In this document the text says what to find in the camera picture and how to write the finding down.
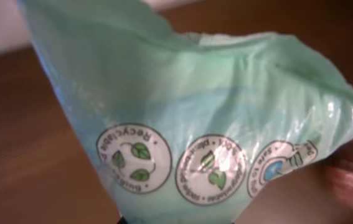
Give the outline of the teal snack packet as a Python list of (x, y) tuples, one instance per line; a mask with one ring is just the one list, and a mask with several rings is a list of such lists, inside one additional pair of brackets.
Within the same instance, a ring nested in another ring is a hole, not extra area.
[(19, 1), (128, 223), (233, 223), (264, 186), (353, 140), (353, 87), (295, 36), (175, 32), (142, 1)]

